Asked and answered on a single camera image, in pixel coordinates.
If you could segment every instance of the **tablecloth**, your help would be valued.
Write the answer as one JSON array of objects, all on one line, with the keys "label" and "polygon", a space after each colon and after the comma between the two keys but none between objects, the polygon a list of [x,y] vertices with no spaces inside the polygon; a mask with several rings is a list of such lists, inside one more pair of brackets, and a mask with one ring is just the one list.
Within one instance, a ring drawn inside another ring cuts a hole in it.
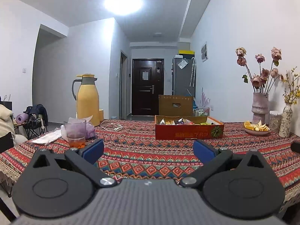
[{"label": "tablecloth", "polygon": [[[193,141],[158,141],[154,122],[110,120],[110,123],[107,130],[96,127],[97,138],[104,139],[105,149],[95,166],[116,180],[173,178],[178,181],[202,166],[194,156]],[[117,124],[122,125],[122,129],[110,131]],[[300,137],[291,134],[289,138],[281,138],[274,132],[257,137],[244,132],[243,123],[225,123],[222,139],[206,141],[216,148],[228,147],[238,154],[258,149],[285,187],[282,206],[285,209],[300,201],[300,155],[290,149],[294,140]],[[1,153],[0,180],[13,185],[38,148],[41,146],[28,141]],[[68,148],[68,143],[62,139],[47,146],[55,153],[64,153]]]}]

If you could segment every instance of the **thermos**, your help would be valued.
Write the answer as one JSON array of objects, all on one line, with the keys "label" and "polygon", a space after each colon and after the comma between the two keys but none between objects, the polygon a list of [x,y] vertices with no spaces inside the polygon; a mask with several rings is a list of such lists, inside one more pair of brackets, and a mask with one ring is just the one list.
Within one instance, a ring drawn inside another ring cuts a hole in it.
[{"label": "thermos", "polygon": [[[99,116],[99,95],[95,85],[94,74],[77,75],[81,79],[76,79],[72,84],[72,93],[76,101],[77,118],[84,119],[93,115],[91,124],[98,126],[100,124]],[[81,82],[77,96],[74,94],[74,83]]]}]

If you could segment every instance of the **pink rose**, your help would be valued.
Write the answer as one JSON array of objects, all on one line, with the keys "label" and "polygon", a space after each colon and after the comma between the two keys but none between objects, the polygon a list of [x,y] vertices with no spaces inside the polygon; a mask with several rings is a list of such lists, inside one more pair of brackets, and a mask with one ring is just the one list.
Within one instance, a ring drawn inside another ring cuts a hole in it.
[{"label": "pink rose", "polygon": [[238,57],[243,57],[246,54],[246,49],[244,47],[239,47],[235,50]]},{"label": "pink rose", "polygon": [[247,61],[246,61],[246,59],[243,58],[243,57],[238,57],[237,63],[238,63],[238,65],[240,65],[240,66],[245,66],[245,65],[247,64]]},{"label": "pink rose", "polygon": [[253,78],[251,79],[251,83],[255,88],[258,89],[261,86],[260,76],[254,75]]},{"label": "pink rose", "polygon": [[257,60],[258,63],[262,63],[265,61],[265,57],[262,54],[256,55],[255,59]]},{"label": "pink rose", "polygon": [[273,47],[273,49],[271,50],[271,55],[274,61],[281,60],[281,49],[277,49],[276,47]]},{"label": "pink rose", "polygon": [[267,82],[268,78],[267,78],[267,77],[262,77],[262,76],[260,76],[259,80],[260,80],[260,83],[261,83],[262,85],[264,85],[264,84]]},{"label": "pink rose", "polygon": [[273,68],[272,71],[270,72],[270,75],[272,78],[276,78],[278,76],[278,69]]},{"label": "pink rose", "polygon": [[261,76],[262,77],[269,77],[269,74],[270,74],[270,71],[269,70],[267,70],[267,69],[262,69],[262,73],[261,73]]}]

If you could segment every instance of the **ceiling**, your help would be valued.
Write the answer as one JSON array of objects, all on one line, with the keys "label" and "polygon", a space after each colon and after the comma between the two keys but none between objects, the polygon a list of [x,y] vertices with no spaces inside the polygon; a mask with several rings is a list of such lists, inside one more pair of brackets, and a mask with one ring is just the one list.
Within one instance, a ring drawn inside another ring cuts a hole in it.
[{"label": "ceiling", "polygon": [[[180,30],[185,38],[192,35],[209,0],[143,0],[138,12],[115,16],[104,8],[104,0],[20,0],[71,27],[83,23],[114,17],[130,42],[177,41]],[[182,21],[188,9],[182,27]]]}]

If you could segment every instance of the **refrigerator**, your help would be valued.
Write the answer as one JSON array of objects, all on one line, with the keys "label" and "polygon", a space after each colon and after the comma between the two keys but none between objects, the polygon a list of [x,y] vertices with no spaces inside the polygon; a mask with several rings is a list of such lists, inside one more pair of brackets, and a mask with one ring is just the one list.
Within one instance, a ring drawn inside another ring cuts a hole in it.
[{"label": "refrigerator", "polygon": [[[178,66],[178,65],[182,62],[183,59],[187,62],[187,64],[181,69],[180,66]],[[195,97],[196,73],[192,73],[193,59],[186,59],[186,58],[183,58],[183,59],[182,58],[173,58],[172,95]]]}]

